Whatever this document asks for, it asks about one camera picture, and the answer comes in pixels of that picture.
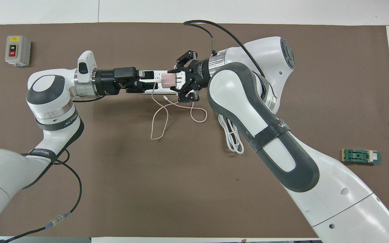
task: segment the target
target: white power strip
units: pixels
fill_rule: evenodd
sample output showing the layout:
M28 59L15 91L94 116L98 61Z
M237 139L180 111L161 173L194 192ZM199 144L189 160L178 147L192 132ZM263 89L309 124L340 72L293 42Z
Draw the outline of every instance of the white power strip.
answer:
M177 94L177 92L172 91L169 88L168 89L162 88L162 83L160 83L162 79L162 74L167 74L167 71L158 70L153 72L154 72L154 79L144 79L142 80L142 82L154 83L157 81L158 83L156 84L156 86L158 87L158 89L154 90L154 94L174 94L174 95ZM185 72L177 73L176 77L179 78L176 80L177 82L176 88L181 89L182 85L185 83ZM146 90L144 94L151 94L152 92L153 90L149 89Z

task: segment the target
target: cable connector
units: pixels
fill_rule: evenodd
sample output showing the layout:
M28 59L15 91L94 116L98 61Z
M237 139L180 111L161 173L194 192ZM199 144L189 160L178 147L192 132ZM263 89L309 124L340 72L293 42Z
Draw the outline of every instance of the cable connector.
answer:
M52 226L55 226L59 223L61 223L62 221L65 220L66 217L68 217L69 215L71 214L71 212L66 212L65 214L60 214L58 215L57 217L51 219L49 221L49 223L47 225L44 226L45 230L47 230L48 228L52 227Z

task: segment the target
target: black strap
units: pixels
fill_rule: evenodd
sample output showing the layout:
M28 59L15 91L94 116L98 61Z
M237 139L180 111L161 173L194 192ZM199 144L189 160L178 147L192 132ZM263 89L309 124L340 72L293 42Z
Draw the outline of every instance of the black strap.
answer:
M289 130L289 126L287 126L283 120L276 120L274 123L269 124L265 129L256 134L249 144L255 152L258 152L272 140Z

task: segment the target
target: white cable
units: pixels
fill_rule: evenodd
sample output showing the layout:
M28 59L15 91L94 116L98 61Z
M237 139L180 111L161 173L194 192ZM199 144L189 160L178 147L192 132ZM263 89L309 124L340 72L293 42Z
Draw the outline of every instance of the white cable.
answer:
M156 85L157 85L157 81L154 82L153 91L151 92L151 98L153 99L153 101L154 101L155 103L157 103L157 104L158 104L159 106L161 106L161 107L154 113L153 120L152 120L152 122L151 122L151 137L150 137L151 140L161 139L161 138L163 137L163 135L165 134L165 130L166 130L166 126L167 126L167 121L168 121L168 118L169 118L169 111L168 111L168 109L166 108L167 106L174 105L174 106L178 106L178 107L181 107L181 108L190 109L190 116L191 116L191 118L192 118L195 122L197 122L197 123L203 123L204 121L207 120L207 117L208 117L207 111L206 111L205 109L202 109L202 108L193 107L194 104L195 104L194 102L191 103L191 107L180 106L180 105L177 105L177 103L179 103L179 102L172 102L172 101L170 101L170 100L168 99L168 97L163 96L163 98L164 98L167 102L169 102L169 104L167 104L167 105L162 105L161 103L159 103L159 102L154 98L154 96L153 96L153 94L154 94L154 89L156 88ZM163 128L162 135L161 135L160 137L153 138L154 119L156 118L157 113L159 113L159 111L160 111L161 109L165 109L165 111L166 111L166 122L165 122L165 126L164 126L164 128ZM196 120L196 119L193 117L193 114L192 114L193 109L203 110L203 111L205 112L205 119L204 119L204 120Z
M233 124L228 118L226 118L226 122L225 117L223 117L222 115L218 116L218 120L220 126L222 126L224 130L226 143L229 150L237 154L242 154L244 152L244 145L242 144L241 139L239 138L238 128L236 128L235 124Z

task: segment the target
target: white floor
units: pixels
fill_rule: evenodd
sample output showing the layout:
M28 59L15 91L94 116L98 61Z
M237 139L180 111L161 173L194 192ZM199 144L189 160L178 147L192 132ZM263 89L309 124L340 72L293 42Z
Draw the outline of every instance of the white floor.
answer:
M0 0L0 24L153 22L387 26L385 0Z

